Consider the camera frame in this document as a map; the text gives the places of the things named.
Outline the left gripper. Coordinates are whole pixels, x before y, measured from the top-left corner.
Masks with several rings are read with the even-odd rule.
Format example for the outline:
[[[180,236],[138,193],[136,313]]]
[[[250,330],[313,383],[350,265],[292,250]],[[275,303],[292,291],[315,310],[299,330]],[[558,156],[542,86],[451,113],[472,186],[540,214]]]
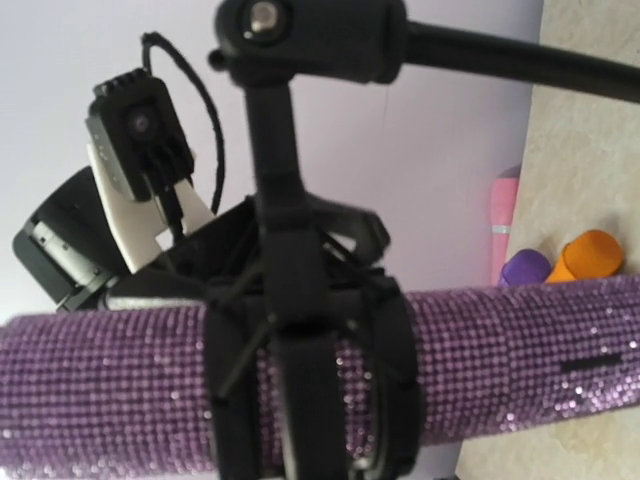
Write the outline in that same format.
[[[106,310],[193,306],[230,285],[259,256],[251,196],[104,294]]]

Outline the black tripod microphone stand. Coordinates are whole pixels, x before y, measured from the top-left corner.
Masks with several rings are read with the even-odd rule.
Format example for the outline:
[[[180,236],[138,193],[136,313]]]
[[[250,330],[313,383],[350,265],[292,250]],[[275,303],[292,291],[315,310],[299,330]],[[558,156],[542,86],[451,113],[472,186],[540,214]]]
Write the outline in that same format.
[[[245,94],[256,180],[261,255],[235,285],[262,282],[265,312],[233,325],[219,315],[210,337],[229,339],[208,377],[215,405],[221,473],[257,471],[240,446],[252,423],[225,431],[251,401],[257,351],[275,356],[282,401],[284,471],[289,479],[396,479],[419,451],[422,396],[406,303],[390,279],[347,265],[357,288],[348,300],[327,273],[329,254],[300,173],[290,81],[299,74],[390,84],[406,64],[530,82],[637,102],[639,71],[540,45],[416,23],[400,1],[226,1],[215,17],[219,48],[209,61]],[[345,316],[347,301],[364,319]],[[374,455],[354,466],[346,455],[345,416],[334,344],[350,338],[375,365]]]

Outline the rhinestone silver-head microphone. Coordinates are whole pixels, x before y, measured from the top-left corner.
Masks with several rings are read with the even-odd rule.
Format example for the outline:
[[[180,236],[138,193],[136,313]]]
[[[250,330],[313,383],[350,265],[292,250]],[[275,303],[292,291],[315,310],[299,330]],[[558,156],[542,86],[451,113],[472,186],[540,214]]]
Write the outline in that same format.
[[[324,321],[249,295],[84,311],[1,329],[1,474],[372,479],[421,446],[639,402],[635,276],[384,294],[346,286]]]

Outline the pink microphone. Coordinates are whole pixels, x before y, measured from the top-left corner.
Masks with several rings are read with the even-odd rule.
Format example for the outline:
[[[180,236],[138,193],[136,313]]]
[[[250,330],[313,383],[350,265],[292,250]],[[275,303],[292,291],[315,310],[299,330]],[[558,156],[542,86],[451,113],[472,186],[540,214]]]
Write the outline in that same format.
[[[505,262],[519,187],[521,166],[513,166],[501,173],[490,190],[490,226],[492,233],[491,283],[497,285]]]

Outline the purple microphone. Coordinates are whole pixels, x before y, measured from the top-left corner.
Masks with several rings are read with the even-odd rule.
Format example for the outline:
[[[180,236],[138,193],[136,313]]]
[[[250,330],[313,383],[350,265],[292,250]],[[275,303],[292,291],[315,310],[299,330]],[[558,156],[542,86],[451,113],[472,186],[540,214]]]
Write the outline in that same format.
[[[551,264],[535,249],[516,252],[502,267],[498,286],[518,286],[543,283],[550,275]]]

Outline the orange microphone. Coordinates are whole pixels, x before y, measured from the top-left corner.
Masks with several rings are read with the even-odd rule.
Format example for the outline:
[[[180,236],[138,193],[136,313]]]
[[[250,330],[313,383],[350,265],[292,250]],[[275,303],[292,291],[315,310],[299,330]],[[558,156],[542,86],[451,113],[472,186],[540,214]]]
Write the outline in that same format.
[[[603,230],[588,230],[563,247],[546,283],[610,277],[624,261],[624,250],[615,237]]]

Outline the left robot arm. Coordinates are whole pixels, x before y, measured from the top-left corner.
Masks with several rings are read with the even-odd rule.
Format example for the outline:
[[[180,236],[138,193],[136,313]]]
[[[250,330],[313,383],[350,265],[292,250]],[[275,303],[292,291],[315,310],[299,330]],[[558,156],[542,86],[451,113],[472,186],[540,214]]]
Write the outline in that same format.
[[[111,235],[89,167],[52,193],[15,235],[13,252],[58,311],[95,308],[117,279],[129,276]],[[251,197],[231,208],[148,265],[210,282],[238,276],[258,256]]]

